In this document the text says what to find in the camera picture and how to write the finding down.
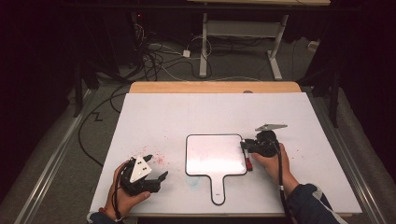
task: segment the small whiteboard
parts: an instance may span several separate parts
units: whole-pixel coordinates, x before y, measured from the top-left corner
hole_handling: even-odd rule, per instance
[[[224,178],[247,172],[239,134],[192,134],[186,140],[186,174],[210,178],[212,202],[225,202]]]

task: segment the blue sleeve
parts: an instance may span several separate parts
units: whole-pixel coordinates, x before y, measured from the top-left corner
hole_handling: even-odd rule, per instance
[[[87,223],[92,224],[117,224],[116,221],[101,212],[88,214],[87,220]]]
[[[287,205],[297,223],[346,223],[332,211],[326,196],[312,184],[299,185],[287,199]]]

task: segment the white tabletop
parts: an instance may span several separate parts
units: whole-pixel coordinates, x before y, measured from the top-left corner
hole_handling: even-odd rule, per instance
[[[169,175],[158,193],[134,207],[132,215],[283,215],[276,185],[255,161],[253,171],[226,176],[226,200],[211,200],[210,180],[185,171],[190,134],[237,133],[255,138],[264,123],[285,123],[276,130],[286,146],[290,169],[300,183],[314,183],[339,214],[361,213],[346,176],[305,93],[130,93],[108,151],[91,211],[106,203],[114,170],[131,156],[152,154],[156,178]]]

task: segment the hand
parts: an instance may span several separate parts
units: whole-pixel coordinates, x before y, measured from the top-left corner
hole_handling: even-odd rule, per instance
[[[283,186],[285,189],[286,196],[290,195],[291,192],[299,185],[298,181],[294,178],[290,171],[290,163],[288,153],[285,150],[283,144],[279,143],[280,152],[282,156],[282,175],[283,175]],[[273,179],[276,184],[279,184],[279,165],[277,154],[274,157],[264,157],[258,153],[252,153],[253,159],[261,163],[269,176]]]
[[[117,174],[119,173],[120,168],[122,167],[123,164],[121,164],[114,172],[113,184],[111,185],[110,190],[108,191],[107,202],[106,202],[106,206],[104,207],[107,216],[113,220],[116,219],[116,212],[114,210],[112,203],[115,190],[117,190],[118,209],[120,211],[121,217],[126,217],[128,213],[131,211],[132,207],[134,207],[138,203],[145,201],[150,196],[149,191],[142,192],[136,196],[131,196],[128,193],[126,193],[122,188],[120,188],[120,182],[116,183],[116,179],[117,179]]]

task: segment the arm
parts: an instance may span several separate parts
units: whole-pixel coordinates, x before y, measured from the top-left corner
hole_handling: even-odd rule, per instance
[[[105,207],[100,208],[99,212],[88,214],[87,220],[89,223],[94,223],[94,224],[117,223],[115,221],[116,211],[114,210],[114,206],[112,202],[114,197],[114,192],[116,190],[117,190],[118,208],[121,217],[126,217],[128,213],[131,211],[132,207],[134,207],[138,203],[145,201],[150,196],[150,192],[148,191],[142,192],[136,196],[130,196],[120,187],[120,183],[116,183],[117,174],[119,173],[120,168],[123,164],[121,164],[114,172],[113,184],[111,185],[110,190],[108,191]]]
[[[314,185],[301,185],[290,171],[289,157],[283,144],[279,144],[282,154],[283,187],[287,198],[287,206],[298,223],[345,223],[336,215],[325,195]],[[266,158],[257,153],[252,153],[252,157],[259,161],[278,184],[278,158]]]

